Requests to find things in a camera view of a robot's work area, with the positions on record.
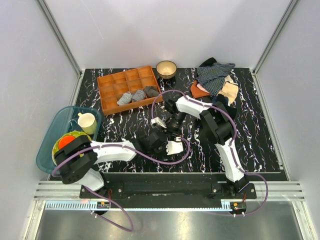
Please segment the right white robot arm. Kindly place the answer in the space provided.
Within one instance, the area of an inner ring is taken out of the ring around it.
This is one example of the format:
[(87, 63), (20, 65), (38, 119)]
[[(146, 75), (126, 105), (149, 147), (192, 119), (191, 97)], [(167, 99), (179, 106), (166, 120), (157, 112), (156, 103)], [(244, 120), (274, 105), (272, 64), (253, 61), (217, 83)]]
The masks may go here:
[(222, 103), (213, 105), (181, 96), (165, 100), (164, 107), (171, 113), (171, 117), (165, 122), (167, 131), (171, 133), (176, 133), (181, 128), (186, 115), (200, 120), (208, 142), (215, 145), (222, 160), (228, 195), (235, 199), (243, 195), (249, 181), (236, 151), (236, 125), (225, 106)]

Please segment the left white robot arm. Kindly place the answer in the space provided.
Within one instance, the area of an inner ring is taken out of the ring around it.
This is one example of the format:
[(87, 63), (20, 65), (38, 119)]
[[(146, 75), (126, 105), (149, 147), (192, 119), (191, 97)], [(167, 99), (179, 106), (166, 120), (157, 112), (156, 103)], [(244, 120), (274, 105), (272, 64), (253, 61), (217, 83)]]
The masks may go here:
[(164, 154), (168, 137), (165, 133), (154, 131), (150, 135), (141, 136), (131, 141), (98, 142), (81, 131), (64, 134), (57, 140), (52, 149), (52, 160), (55, 169), (51, 175), (61, 177), (65, 185), (79, 183), (90, 188), (97, 198), (108, 193), (108, 186), (94, 165), (106, 162), (130, 162), (143, 156)]

